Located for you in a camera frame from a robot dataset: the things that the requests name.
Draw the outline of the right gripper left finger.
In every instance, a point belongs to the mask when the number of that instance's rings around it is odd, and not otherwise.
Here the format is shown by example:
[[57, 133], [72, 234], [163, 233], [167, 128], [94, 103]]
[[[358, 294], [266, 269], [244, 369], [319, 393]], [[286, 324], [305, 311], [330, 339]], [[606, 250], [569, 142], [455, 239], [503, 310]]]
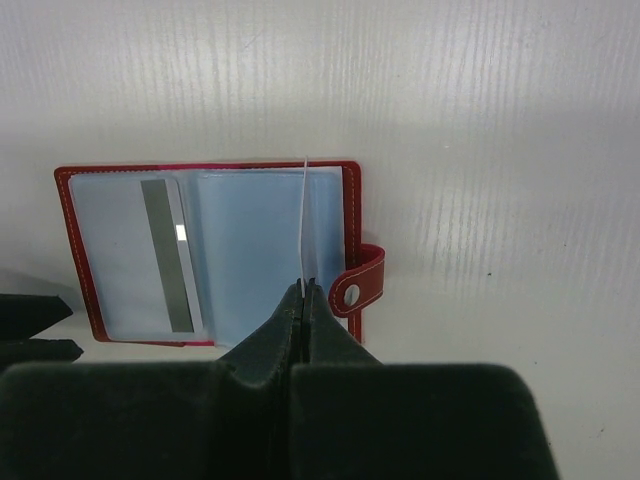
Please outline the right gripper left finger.
[[214, 361], [30, 362], [1, 377], [5, 479], [285, 479], [303, 301]]

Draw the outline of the white magnetic stripe card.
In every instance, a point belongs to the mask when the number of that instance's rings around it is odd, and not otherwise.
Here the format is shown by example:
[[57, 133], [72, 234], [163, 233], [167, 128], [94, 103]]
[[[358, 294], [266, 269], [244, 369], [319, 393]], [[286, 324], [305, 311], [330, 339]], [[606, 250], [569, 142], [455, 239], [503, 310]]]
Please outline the white magnetic stripe card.
[[307, 193], [307, 176], [308, 176], [309, 157], [306, 156], [303, 162], [301, 202], [299, 215], [299, 235], [298, 235], [298, 255], [300, 263], [300, 282], [304, 289], [306, 288], [306, 253], [305, 253], [305, 216], [306, 216], [306, 193]]

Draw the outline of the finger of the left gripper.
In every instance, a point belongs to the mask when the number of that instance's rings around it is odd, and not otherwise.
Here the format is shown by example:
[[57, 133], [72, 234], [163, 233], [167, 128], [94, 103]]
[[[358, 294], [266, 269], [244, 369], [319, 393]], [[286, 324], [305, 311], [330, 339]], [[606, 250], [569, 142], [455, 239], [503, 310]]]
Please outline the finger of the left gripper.
[[2, 342], [29, 340], [73, 314], [58, 296], [2, 294], [0, 339]]
[[84, 350], [73, 340], [27, 339], [1, 342], [0, 370], [29, 362], [74, 362]]

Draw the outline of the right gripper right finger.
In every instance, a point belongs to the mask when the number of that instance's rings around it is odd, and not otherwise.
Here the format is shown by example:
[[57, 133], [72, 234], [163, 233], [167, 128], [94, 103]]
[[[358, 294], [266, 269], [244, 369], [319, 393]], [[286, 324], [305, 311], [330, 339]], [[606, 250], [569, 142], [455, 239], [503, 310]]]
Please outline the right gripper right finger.
[[309, 284], [291, 371], [295, 479], [555, 479], [534, 400], [493, 364], [384, 364]]

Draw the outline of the white striped card front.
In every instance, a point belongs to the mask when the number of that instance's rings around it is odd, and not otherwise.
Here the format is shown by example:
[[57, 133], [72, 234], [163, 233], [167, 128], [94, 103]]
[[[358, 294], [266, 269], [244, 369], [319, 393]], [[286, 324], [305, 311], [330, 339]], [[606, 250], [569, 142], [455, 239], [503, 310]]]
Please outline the white striped card front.
[[108, 337], [206, 340], [178, 180], [84, 174], [70, 187]]

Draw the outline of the red card holder wallet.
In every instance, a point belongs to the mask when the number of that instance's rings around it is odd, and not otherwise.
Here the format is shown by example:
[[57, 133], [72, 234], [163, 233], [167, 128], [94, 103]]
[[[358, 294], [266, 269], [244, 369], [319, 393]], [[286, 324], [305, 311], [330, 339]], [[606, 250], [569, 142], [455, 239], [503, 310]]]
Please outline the red card holder wallet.
[[[62, 166], [54, 178], [93, 336], [100, 342], [232, 347], [274, 312], [300, 281], [299, 215], [304, 160]], [[107, 335], [70, 182], [84, 174], [159, 174], [178, 180], [207, 339], [114, 341]], [[310, 160], [305, 216], [306, 282], [331, 313], [362, 335], [362, 313], [384, 291], [385, 252], [362, 240], [362, 179], [350, 159]]]

